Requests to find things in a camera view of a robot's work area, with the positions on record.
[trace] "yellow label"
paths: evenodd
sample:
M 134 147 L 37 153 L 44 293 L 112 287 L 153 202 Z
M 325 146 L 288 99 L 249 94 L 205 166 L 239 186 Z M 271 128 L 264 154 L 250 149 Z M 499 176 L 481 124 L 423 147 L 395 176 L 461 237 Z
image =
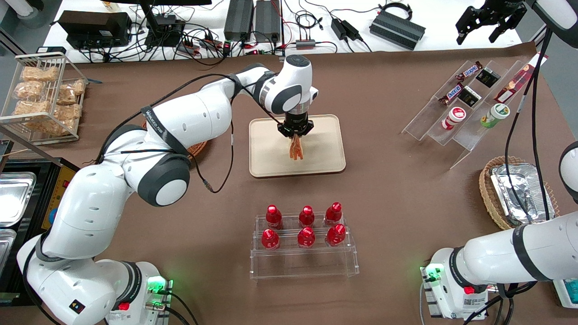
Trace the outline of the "yellow label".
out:
M 42 229 L 48 230 L 48 228 L 50 228 L 51 226 L 50 213 L 56 208 L 58 208 L 58 206 L 60 205 L 60 200 L 64 195 L 64 191 L 66 190 L 68 183 L 70 183 L 75 174 L 76 174 L 75 171 L 66 166 L 62 166 L 62 168 L 60 168 L 60 172 L 58 173 L 58 179 L 56 180 L 56 185 L 54 186 L 52 196 L 50 197 L 48 209 L 46 210 L 44 220 L 42 221 Z

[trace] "wicker basket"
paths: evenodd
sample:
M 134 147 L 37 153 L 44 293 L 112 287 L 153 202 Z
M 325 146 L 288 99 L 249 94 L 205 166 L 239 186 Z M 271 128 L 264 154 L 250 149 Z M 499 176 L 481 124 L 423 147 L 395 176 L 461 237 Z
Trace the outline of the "wicker basket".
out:
M 495 166 L 503 165 L 506 161 L 504 160 L 504 156 L 496 157 L 490 162 L 486 164 L 486 167 L 482 169 L 480 173 L 480 193 L 481 197 L 484 200 L 484 204 L 486 205 L 486 209 L 488 213 L 494 219 L 494 222 L 503 230 L 515 228 L 515 226 L 508 221 L 504 212 L 502 210 L 502 204 L 498 198 L 494 190 L 494 184 L 490 178 L 490 169 Z M 508 156 L 508 163 L 509 164 L 523 164 L 525 161 L 523 159 Z M 560 210 L 558 209 L 558 204 L 554 195 L 552 194 L 552 189 L 546 182 L 544 182 L 544 187 L 550 196 L 550 200 L 552 201 L 552 207 L 554 208 L 554 215 L 559 216 Z
M 143 121 L 143 123 L 141 124 L 141 126 L 143 128 L 146 129 L 146 121 Z M 201 143 L 197 143 L 196 145 L 192 145 L 190 146 L 187 151 L 192 154 L 193 156 L 197 156 L 199 153 L 201 153 L 201 150 L 203 150 L 203 148 L 207 145 L 206 141 L 203 141 Z

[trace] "brown table surface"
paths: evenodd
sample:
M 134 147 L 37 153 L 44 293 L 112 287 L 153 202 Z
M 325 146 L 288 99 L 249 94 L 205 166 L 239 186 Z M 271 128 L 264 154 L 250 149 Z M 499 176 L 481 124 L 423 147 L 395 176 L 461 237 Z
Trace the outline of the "brown table surface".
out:
M 419 324 L 418 267 L 436 250 L 464 245 L 499 231 L 482 202 L 478 176 L 503 155 L 512 118 L 499 123 L 456 168 L 453 144 L 419 143 L 400 134 L 431 95 L 465 60 L 495 60 L 509 67 L 535 53 L 531 44 L 508 49 L 358 53 L 309 56 L 319 96 L 311 114 L 339 117 L 347 168 L 334 175 L 254 179 L 249 174 L 248 124 L 264 113 L 248 97 L 234 102 L 235 165 L 220 194 L 191 173 L 187 194 L 153 208 L 137 195 L 127 202 L 111 246 L 100 258 L 149 261 L 175 280 L 201 325 L 211 324 Z M 252 62 L 278 71 L 276 57 L 225 60 L 211 72 L 231 73 Z M 81 166 L 95 157 L 108 132 L 140 107 L 204 74 L 193 61 L 81 65 L 92 84 L 84 102 L 80 140 L 50 146 Z M 562 214 L 576 209 L 558 176 L 558 160 L 573 142 L 546 82 L 540 78 L 538 141 L 545 180 Z M 196 91 L 194 84 L 180 94 Z M 519 97 L 514 101 L 517 107 Z M 530 101 L 512 140 L 511 154 L 532 160 Z M 201 171 L 220 184 L 229 164 L 229 136 L 205 149 Z M 254 218 L 267 205 L 296 212 L 339 201 L 355 237 L 360 274 L 352 278 L 249 279 Z M 175 308 L 184 313 L 178 304 Z M 482 323 L 493 322 L 492 316 Z M 431 319 L 427 324 L 461 324 Z M 576 324 L 578 311 L 555 305 L 549 283 L 516 297 L 512 325 Z M 172 324 L 178 320 L 171 318 Z M 35 307 L 0 308 L 0 323 L 49 324 Z

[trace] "qr code label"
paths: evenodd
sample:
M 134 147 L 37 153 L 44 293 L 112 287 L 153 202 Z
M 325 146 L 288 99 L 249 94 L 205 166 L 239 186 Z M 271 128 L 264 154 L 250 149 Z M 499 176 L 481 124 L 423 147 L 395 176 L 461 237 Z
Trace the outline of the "qr code label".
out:
M 482 306 L 484 303 L 486 303 L 485 298 L 470 297 L 470 295 L 464 297 L 464 306 L 476 307 Z

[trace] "clear acrylic shelf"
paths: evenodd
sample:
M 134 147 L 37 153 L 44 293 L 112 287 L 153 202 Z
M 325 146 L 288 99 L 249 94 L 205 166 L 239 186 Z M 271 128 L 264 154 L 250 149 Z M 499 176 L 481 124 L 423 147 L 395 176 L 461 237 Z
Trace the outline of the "clear acrylic shelf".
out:
M 496 62 L 490 61 L 485 64 L 484 67 L 491 69 L 501 76 L 492 87 L 487 87 L 476 79 L 479 72 L 476 72 L 473 76 L 470 76 L 462 82 L 464 86 L 468 86 L 481 96 L 481 99 L 477 103 L 470 107 L 457 98 L 457 96 L 448 106 L 439 102 L 438 99 L 445 96 L 458 83 L 455 75 L 462 73 L 472 65 L 474 65 L 474 62 L 466 61 L 432 96 L 424 108 L 422 108 L 422 110 L 402 131 L 402 133 L 407 132 L 418 141 L 422 141 L 426 136 L 429 136 L 442 146 L 445 146 L 451 140 L 457 142 L 464 148 L 464 151 L 450 169 L 454 168 L 454 166 L 467 157 L 486 133 L 488 133 L 490 129 L 483 127 L 480 124 L 480 119 L 486 115 L 493 105 L 497 104 L 494 100 L 496 94 L 504 88 L 510 82 L 512 77 L 524 66 L 521 61 L 516 61 L 510 69 L 505 69 Z M 517 93 L 505 104 L 509 104 L 516 95 Z M 442 127 L 442 120 L 446 118 L 450 109 L 456 106 L 461 107 L 466 111 L 466 118 L 464 121 L 458 123 L 452 130 L 445 130 Z
M 261 244 L 261 235 L 268 226 L 265 215 L 258 215 L 251 249 L 251 279 L 330 275 L 351 277 L 359 274 L 357 248 L 345 217 L 340 222 L 346 227 L 346 238 L 338 246 L 331 247 L 325 244 L 329 227 L 323 225 L 324 215 L 325 212 L 315 212 L 312 227 L 315 243 L 310 248 L 300 248 L 297 244 L 297 234 L 301 230 L 299 214 L 284 215 L 283 229 L 275 230 L 280 240 L 280 247 L 276 250 L 267 250 Z

